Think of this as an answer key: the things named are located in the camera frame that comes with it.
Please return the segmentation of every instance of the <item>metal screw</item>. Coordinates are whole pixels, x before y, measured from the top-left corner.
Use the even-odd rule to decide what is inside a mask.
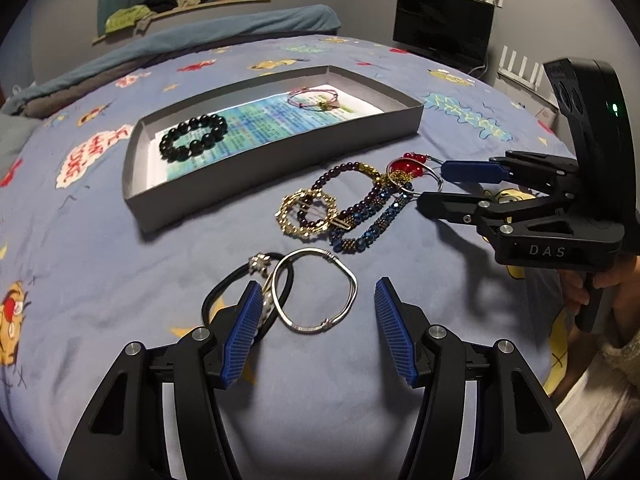
[[[191,337],[193,337],[196,341],[204,341],[207,337],[209,337],[209,330],[207,330],[203,326],[200,326],[191,333]]]
[[[498,350],[503,354],[510,354],[514,350],[513,343],[511,341],[503,339],[502,341],[498,342]]]
[[[447,335],[447,330],[440,325],[433,325],[429,327],[429,335],[434,339],[442,339]]]
[[[129,343],[124,347],[124,353],[127,355],[135,355],[142,350],[142,345],[140,343]]]

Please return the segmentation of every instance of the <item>silver bracelet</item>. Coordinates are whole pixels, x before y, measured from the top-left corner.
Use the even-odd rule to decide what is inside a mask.
[[[435,179],[435,181],[438,183],[438,193],[442,191],[442,185],[444,184],[444,180],[442,179],[441,176],[439,176],[435,171],[433,171],[432,168],[430,168],[426,164],[423,164],[419,160],[415,160],[414,158],[408,158],[406,156],[395,158],[394,160],[392,160],[390,163],[386,165],[386,177],[388,178],[389,182],[394,184],[398,189],[402,190],[403,192],[407,193],[407,195],[410,195],[410,196],[420,196],[422,194],[421,191],[414,191],[413,189],[407,189],[406,187],[404,187],[403,184],[400,184],[393,179],[393,177],[391,176],[391,165],[395,162],[398,162],[399,160],[407,160],[409,162],[413,162],[414,164],[418,164],[421,168],[423,168],[429,174],[429,176],[432,176]],[[439,158],[435,158],[434,156],[427,155],[427,160],[432,160],[433,162],[437,162],[438,164],[442,165],[442,161]]]
[[[287,317],[284,313],[282,307],[280,306],[280,302],[278,301],[278,295],[276,293],[278,288],[278,279],[280,277],[280,269],[284,265],[284,262],[287,260],[297,260],[300,256],[304,254],[316,254],[317,256],[322,256],[328,262],[336,265],[342,272],[347,275],[349,279],[349,297],[347,298],[347,303],[344,304],[344,308],[336,315],[330,318],[325,319],[321,324],[316,326],[300,326],[294,323],[292,320]],[[301,334],[316,334],[319,332],[324,332],[325,330],[329,330],[332,326],[341,322],[344,317],[349,313],[351,309],[351,305],[353,301],[356,299],[356,294],[358,292],[358,280],[354,276],[354,274],[338,259],[336,256],[329,251],[325,251],[324,249],[318,249],[315,247],[304,247],[302,249],[297,249],[292,253],[287,254],[283,259],[281,259],[276,267],[273,269],[271,273],[271,301],[273,301],[274,306],[276,307],[280,319],[283,320],[285,325],[287,325],[294,332],[298,332]]]

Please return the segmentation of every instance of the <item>gray wall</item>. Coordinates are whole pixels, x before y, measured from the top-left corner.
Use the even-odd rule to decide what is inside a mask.
[[[147,34],[183,23],[208,20],[220,16],[248,14],[263,10],[286,9],[311,4],[327,4],[337,9],[338,0],[272,0],[269,3],[246,3],[185,12],[152,22]],[[31,0],[30,11],[24,10],[7,40],[0,47],[0,67],[16,65],[16,51],[23,51],[19,71],[0,68],[0,82],[5,90],[14,84],[28,86],[59,76],[82,63],[95,59],[129,41],[127,34],[92,46],[96,37],[97,0]],[[33,64],[29,77],[23,76]]]
[[[348,0],[340,9],[341,33],[390,44],[395,6],[396,0]],[[504,0],[495,11],[489,84],[505,44],[538,62],[566,56],[609,61],[620,78],[640,148],[640,107],[633,106],[640,102],[640,47],[610,0]],[[550,88],[545,83],[541,92],[546,96]],[[559,137],[569,137],[564,118]]]

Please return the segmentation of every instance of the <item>bed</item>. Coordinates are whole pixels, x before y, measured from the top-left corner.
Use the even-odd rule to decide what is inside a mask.
[[[311,186],[335,164],[360,160],[384,170],[404,152],[441,159],[487,159],[505,150],[570,156],[522,106],[479,80],[398,48],[302,33],[231,39],[108,82],[40,123],[0,182],[0,408],[50,478],[124,345],[175,342],[200,324],[203,298],[229,272],[256,253],[302,246],[282,235],[274,213],[285,195]],[[240,80],[328,64],[423,101],[417,135],[265,182],[153,235],[140,233],[120,180],[127,138],[140,117]],[[4,111],[18,112],[35,96]],[[108,148],[69,173],[69,154],[97,134],[111,139]],[[415,186],[433,189],[427,178]],[[350,175],[326,190],[347,204],[369,187]],[[444,191],[461,189],[446,183]],[[516,189],[486,192],[501,200],[527,197]],[[322,240],[315,245],[330,248]],[[428,221],[413,205],[367,251],[341,259],[358,279],[344,321],[310,336],[277,322],[252,349],[238,383],[218,395],[246,480],[397,476],[421,392],[397,377],[376,327],[374,284],[382,276],[431,322],[479,344],[508,338],[541,382],[549,377],[548,338],[561,311],[555,272],[500,266],[475,229]],[[296,263],[286,310],[300,324],[317,324],[339,310],[348,284],[333,267],[308,260]],[[235,304],[245,285],[229,288],[217,308]],[[163,402],[172,475],[183,479],[169,386]],[[473,403],[469,388],[469,413]],[[457,478],[468,472],[472,443],[473,420],[465,418]]]

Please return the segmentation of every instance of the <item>pillow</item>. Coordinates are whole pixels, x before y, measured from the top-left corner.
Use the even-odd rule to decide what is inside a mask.
[[[7,174],[33,131],[41,124],[39,119],[0,114],[0,178]]]

